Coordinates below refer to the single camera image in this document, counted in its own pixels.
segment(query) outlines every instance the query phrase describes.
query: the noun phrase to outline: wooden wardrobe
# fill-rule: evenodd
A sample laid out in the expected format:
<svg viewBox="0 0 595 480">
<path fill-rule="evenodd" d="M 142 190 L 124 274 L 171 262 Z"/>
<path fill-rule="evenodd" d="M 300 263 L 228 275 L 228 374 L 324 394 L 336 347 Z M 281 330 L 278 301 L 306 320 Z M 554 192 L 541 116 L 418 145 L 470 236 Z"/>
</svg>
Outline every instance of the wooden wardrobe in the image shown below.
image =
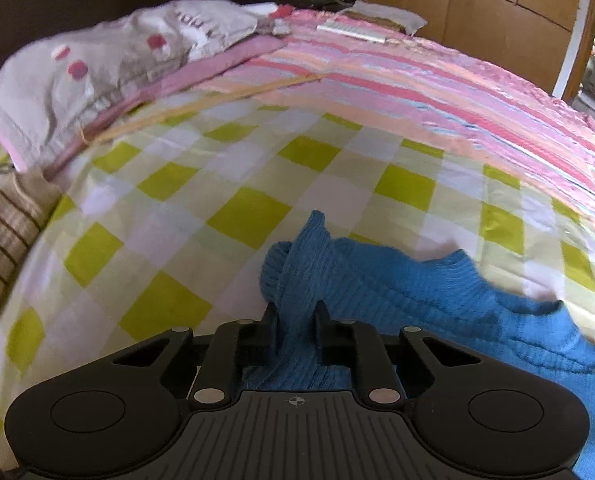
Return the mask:
<svg viewBox="0 0 595 480">
<path fill-rule="evenodd" d="M 551 93 L 579 0 L 368 0 L 416 12 L 418 36 L 495 63 Z"/>
</svg>

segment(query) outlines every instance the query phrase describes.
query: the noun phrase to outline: yellow strap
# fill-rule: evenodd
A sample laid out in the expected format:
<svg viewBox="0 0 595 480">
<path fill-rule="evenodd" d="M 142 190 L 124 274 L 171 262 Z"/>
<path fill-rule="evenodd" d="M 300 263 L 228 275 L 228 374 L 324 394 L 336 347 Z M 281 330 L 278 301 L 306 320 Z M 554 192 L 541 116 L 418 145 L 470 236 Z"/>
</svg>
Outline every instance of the yellow strap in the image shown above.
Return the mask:
<svg viewBox="0 0 595 480">
<path fill-rule="evenodd" d="M 235 90 L 233 92 L 228 92 L 226 94 L 204 97 L 202 99 L 199 99 L 192 103 L 188 103 L 183 106 L 179 106 L 177 108 L 170 108 L 169 110 L 158 112 L 156 114 L 150 115 L 143 119 L 139 119 L 137 121 L 121 124 L 119 126 L 116 126 L 115 128 L 110 128 L 106 130 L 105 132 L 101 133 L 100 135 L 95 137 L 95 139 L 92 140 L 88 140 L 84 136 L 84 130 L 80 129 L 80 137 L 82 137 L 82 141 L 87 146 L 91 146 L 92 144 L 101 144 L 102 142 L 108 142 L 109 140 L 116 139 L 117 137 L 120 137 L 122 135 L 135 132 L 135 130 L 141 130 L 148 126 L 152 126 L 153 124 L 161 123 L 162 121 L 170 119 L 172 117 L 177 117 L 193 112 L 200 112 L 202 110 L 206 110 L 207 108 L 213 108 L 217 105 L 221 105 L 231 101 L 237 101 L 238 99 L 244 99 L 253 95 L 263 94 L 265 92 L 271 92 L 273 90 L 279 90 L 280 88 L 300 85 L 302 83 L 318 81 L 322 78 L 324 78 L 324 74 L 310 74 L 305 76 L 292 77 L 289 79 L 280 79 L 259 86 L 248 86 L 246 88 Z"/>
</svg>

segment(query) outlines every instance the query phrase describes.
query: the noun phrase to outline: pink dot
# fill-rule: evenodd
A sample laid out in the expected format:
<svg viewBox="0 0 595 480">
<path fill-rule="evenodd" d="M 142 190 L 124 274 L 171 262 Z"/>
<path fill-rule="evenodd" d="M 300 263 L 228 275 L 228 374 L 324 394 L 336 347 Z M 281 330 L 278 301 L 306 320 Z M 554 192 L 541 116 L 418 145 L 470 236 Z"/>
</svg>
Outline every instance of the pink dot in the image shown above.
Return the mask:
<svg viewBox="0 0 595 480">
<path fill-rule="evenodd" d="M 167 44 L 166 38 L 164 38 L 161 34 L 152 34 L 148 37 L 146 43 L 148 43 L 148 46 L 153 50 L 162 48 Z"/>
<path fill-rule="evenodd" d="M 71 53 L 71 47 L 68 45 L 58 46 L 55 50 L 53 50 L 53 59 L 56 61 L 60 61 L 65 59 Z"/>
<path fill-rule="evenodd" d="M 73 61 L 68 66 L 68 73 L 72 76 L 75 81 L 79 81 L 84 78 L 88 73 L 88 65 L 81 60 Z"/>
</svg>

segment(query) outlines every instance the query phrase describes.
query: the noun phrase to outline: white remote control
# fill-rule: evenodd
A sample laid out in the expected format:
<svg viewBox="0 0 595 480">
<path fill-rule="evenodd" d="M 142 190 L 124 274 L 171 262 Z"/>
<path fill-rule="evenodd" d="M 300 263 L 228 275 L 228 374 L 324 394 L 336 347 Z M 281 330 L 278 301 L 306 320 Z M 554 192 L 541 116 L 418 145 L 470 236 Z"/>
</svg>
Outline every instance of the white remote control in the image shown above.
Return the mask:
<svg viewBox="0 0 595 480">
<path fill-rule="evenodd" d="M 370 30 L 369 28 L 353 27 L 345 23 L 334 22 L 328 20 L 326 23 L 317 26 L 318 30 L 325 30 L 326 32 L 334 32 L 342 36 L 356 38 L 357 40 L 372 41 L 373 43 L 386 43 L 388 36 L 381 32 Z"/>
</svg>

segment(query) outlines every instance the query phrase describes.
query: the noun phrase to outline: blue sweater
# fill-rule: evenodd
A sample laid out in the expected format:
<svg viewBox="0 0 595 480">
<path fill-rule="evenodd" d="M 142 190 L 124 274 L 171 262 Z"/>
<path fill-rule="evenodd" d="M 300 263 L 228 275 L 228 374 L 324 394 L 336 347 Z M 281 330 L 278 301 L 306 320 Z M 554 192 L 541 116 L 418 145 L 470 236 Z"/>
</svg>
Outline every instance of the blue sweater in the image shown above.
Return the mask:
<svg viewBox="0 0 595 480">
<path fill-rule="evenodd" d="M 333 319 L 357 319 L 396 335 L 416 325 L 565 386 L 584 403 L 591 433 L 575 466 L 595 480 L 595 346 L 561 301 L 536 302 L 498 290 L 463 251 L 418 262 L 386 247 L 331 240 L 315 211 L 295 242 L 270 248 L 260 285 L 280 315 L 276 361 L 247 376 L 247 387 L 334 389 L 350 386 L 342 367 L 317 362 L 312 318 L 324 300 Z"/>
</svg>

